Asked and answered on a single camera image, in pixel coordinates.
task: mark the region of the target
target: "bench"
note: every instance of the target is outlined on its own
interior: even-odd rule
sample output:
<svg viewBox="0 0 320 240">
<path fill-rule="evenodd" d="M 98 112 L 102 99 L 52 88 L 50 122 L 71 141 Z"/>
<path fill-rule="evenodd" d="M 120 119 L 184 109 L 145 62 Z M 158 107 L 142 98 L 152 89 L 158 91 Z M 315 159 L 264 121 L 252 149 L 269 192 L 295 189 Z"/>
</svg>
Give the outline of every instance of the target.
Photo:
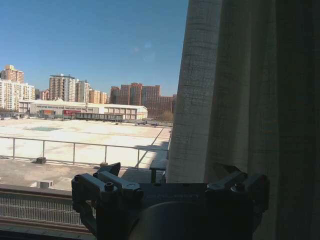
<svg viewBox="0 0 320 240">
<path fill-rule="evenodd" d="M 168 159 L 154 159 L 149 167 L 151 170 L 151 183 L 156 182 L 157 171 L 165 171 L 167 167 Z"/>
</svg>

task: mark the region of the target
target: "railing post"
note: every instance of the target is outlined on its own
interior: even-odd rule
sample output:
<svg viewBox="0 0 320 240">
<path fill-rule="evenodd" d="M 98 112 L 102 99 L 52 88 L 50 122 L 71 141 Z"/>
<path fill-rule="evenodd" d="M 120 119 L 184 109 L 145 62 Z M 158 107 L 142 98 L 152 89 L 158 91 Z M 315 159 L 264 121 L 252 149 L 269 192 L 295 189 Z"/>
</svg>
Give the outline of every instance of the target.
<svg viewBox="0 0 320 240">
<path fill-rule="evenodd" d="M 73 143 L 73 165 L 75 164 L 76 144 Z"/>
<path fill-rule="evenodd" d="M 140 149 L 138 148 L 138 162 L 136 164 L 136 167 L 139 168 L 139 160 L 140 160 Z"/>
<path fill-rule="evenodd" d="M 15 159 L 16 157 L 16 139 L 13 138 L 13 155 L 12 158 Z"/>
<path fill-rule="evenodd" d="M 45 140 L 42 142 L 42 157 L 45 157 Z"/>
<path fill-rule="evenodd" d="M 107 162 L 107 145 L 105 145 L 105 150 L 104 150 L 104 162 Z"/>
</svg>

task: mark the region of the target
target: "white roof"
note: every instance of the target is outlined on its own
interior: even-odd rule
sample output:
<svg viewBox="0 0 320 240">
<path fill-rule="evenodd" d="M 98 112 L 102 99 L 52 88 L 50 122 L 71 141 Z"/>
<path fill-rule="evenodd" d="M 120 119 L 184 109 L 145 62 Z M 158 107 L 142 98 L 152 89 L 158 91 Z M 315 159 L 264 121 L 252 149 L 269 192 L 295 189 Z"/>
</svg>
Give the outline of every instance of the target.
<svg viewBox="0 0 320 240">
<path fill-rule="evenodd" d="M 73 107 L 85 107 L 85 102 L 75 102 L 75 101 L 63 101 L 62 99 L 58 100 L 21 100 L 21 103 L 32 103 L 39 105 L 56 105 L 56 106 L 73 106 Z M 88 103 L 89 108 L 121 108 L 121 109 L 140 109 L 145 106 L 135 106 L 135 105 L 121 105 L 121 104 L 100 104 L 100 103 Z"/>
</svg>

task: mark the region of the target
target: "white curtain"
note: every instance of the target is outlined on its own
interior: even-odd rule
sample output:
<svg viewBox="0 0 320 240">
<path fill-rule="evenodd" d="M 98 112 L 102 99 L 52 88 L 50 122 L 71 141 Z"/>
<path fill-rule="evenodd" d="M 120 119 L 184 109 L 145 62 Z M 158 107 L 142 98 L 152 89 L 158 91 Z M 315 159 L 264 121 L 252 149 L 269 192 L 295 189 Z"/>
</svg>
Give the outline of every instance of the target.
<svg viewBox="0 0 320 240">
<path fill-rule="evenodd" d="M 168 181 L 266 174 L 254 239 L 320 239 L 319 81 L 320 1 L 190 0 Z"/>
</svg>

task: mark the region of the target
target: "rooftop vent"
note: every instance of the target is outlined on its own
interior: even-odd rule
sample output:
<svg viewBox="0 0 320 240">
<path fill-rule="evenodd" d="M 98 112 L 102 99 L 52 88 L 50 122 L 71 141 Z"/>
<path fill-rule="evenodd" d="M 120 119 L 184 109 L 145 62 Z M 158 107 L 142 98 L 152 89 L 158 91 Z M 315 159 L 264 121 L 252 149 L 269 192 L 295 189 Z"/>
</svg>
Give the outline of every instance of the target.
<svg viewBox="0 0 320 240">
<path fill-rule="evenodd" d="M 37 189 L 51 189 L 54 186 L 54 181 L 52 180 L 38 180 L 36 181 Z"/>
</svg>

